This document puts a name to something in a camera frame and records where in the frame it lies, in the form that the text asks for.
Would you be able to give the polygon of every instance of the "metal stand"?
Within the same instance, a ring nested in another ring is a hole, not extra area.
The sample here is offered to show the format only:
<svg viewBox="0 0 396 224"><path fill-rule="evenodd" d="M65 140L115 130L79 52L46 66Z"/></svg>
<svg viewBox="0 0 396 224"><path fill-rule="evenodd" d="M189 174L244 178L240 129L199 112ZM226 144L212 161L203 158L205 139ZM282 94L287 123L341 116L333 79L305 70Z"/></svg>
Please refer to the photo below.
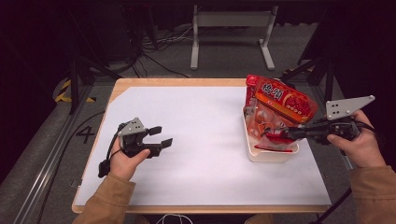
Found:
<svg viewBox="0 0 396 224"><path fill-rule="evenodd" d="M71 80L71 98L72 107L70 109L70 115L72 115L79 105L78 100L78 77L81 78L84 85L92 85L94 82L94 77L89 71L90 67L95 68L106 76L113 77L115 79L121 78L121 76L113 73L104 66L94 63L84 57L75 55L70 62L70 80Z"/></svg>
<svg viewBox="0 0 396 224"><path fill-rule="evenodd" d="M199 39L198 27L213 27L213 26L264 26L265 37L259 40L262 55L268 70L274 70L274 62L268 50L268 41L274 26L276 18L277 7L272 7L271 11L255 11L255 12L240 12L240 11L198 11L198 7L194 6L193 15L193 43L191 54L191 70L198 69L198 53L199 53Z"/></svg>
<svg viewBox="0 0 396 224"><path fill-rule="evenodd" d="M308 63L305 63L297 67L293 71L287 74L283 74L280 80L287 83L289 79L299 75L300 73L302 73L308 68L311 68L312 66L315 67L314 70L312 70L312 73L307 78L307 82L309 85L317 86L320 83L320 81L324 78L324 76L327 74L325 94L324 94L324 103L326 103L332 99L332 84L334 80L334 76L333 76L334 65L332 64L332 61L330 59L317 58L315 60L309 61Z"/></svg>

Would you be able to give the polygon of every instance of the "person's arm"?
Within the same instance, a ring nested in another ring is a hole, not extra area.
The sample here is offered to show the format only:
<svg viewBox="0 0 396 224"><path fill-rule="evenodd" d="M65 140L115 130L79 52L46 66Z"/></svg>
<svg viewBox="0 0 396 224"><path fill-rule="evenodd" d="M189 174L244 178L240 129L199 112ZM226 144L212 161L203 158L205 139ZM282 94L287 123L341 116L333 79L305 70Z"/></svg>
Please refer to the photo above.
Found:
<svg viewBox="0 0 396 224"><path fill-rule="evenodd" d="M149 155L149 150L145 149L129 158L118 151L119 148L120 140L117 138L111 149L113 156L110 161L110 173L87 201L74 224L123 223L135 185L129 180L134 175L137 165Z"/></svg>
<svg viewBox="0 0 396 224"><path fill-rule="evenodd" d="M362 111L355 120L373 127ZM375 134L362 129L353 141L330 134L328 140L344 150L357 168L349 172L350 184L357 207L357 223L394 223L396 221L396 174L387 166Z"/></svg>

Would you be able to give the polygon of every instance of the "white table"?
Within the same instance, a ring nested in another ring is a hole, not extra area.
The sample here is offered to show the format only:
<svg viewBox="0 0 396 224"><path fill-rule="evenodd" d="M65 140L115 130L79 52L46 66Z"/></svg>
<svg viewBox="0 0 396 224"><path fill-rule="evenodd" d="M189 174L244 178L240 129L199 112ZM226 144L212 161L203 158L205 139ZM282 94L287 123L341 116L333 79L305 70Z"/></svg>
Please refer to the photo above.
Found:
<svg viewBox="0 0 396 224"><path fill-rule="evenodd" d="M295 213L324 212L331 204L306 140L284 163L248 158L242 107L245 80L120 79L110 97L100 132L73 202L80 212L103 179L98 164L106 157L122 122L139 117L146 128L163 132L145 143L173 138L160 157L145 160L128 212Z"/></svg>

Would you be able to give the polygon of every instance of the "gray carpet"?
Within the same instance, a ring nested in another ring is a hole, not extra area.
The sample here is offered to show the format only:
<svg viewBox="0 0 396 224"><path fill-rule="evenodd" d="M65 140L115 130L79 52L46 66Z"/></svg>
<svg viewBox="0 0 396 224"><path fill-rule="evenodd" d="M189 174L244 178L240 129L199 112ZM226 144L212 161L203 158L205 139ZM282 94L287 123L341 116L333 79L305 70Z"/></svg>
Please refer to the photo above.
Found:
<svg viewBox="0 0 396 224"><path fill-rule="evenodd" d="M209 29L202 32L200 38L199 68L190 70L191 42L186 39L176 43L163 51L147 53L166 68L185 74L189 77L246 77L247 74L257 74L267 77L280 77L281 73L297 66L307 41L315 30L315 25L277 26L274 28L269 50L274 60L276 69L268 71L265 66L258 39L262 31L257 28L246 29L241 34L235 34L225 29ZM122 66L113 64L112 68ZM152 60L140 58L136 69L141 76L147 77L182 77L166 71ZM121 74L124 77L136 77L132 69ZM297 89L322 101L323 83L319 87L309 87L304 82L304 77L293 80ZM41 194L28 223L71 223L77 216L71 211L71 204L76 190L70 187L74 180L80 180L85 164L89 158L94 138L103 114L106 109L108 97L113 89L114 80L108 77L98 77L90 92L91 97L96 97L95 103L85 103L78 115L72 131L76 131L70 138L65 149L59 170L53 179L49 179L47 187ZM334 86L334 99L342 98L342 93ZM41 129L32 139L29 146L21 155L18 163L0 187L0 223L12 223L18 214L26 196L35 183L37 174L46 161L57 136L67 120L70 103L58 103L56 109L42 125ZM323 108L317 113L317 118L324 114ZM85 136L76 133L91 133L85 142ZM319 170L323 174L324 182L332 202L334 203L347 189L347 168L336 148L324 147L310 142ZM323 223L349 224L354 223L354 204L351 197L332 213ZM316 220L316 214L275 214L276 224L294 223L303 224ZM131 223L133 215L127 215L125 223Z"/></svg>

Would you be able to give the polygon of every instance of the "white tray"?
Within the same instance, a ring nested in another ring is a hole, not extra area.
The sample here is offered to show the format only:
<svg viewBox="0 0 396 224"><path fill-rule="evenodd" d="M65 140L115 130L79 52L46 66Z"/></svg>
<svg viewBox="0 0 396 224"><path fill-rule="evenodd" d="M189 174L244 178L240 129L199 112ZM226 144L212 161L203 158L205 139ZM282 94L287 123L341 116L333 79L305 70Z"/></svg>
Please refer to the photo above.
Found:
<svg viewBox="0 0 396 224"><path fill-rule="evenodd" d="M244 122L245 134L247 139L247 149L248 149L247 154L248 154L248 158L251 161L281 163L287 161L290 157L294 156L298 152L299 150L298 144L295 144L292 147L290 147L292 152L277 152L277 151L269 151L265 149L255 148L254 146L259 144L259 141L248 134L247 125L245 122L245 116L242 116L242 119Z"/></svg>

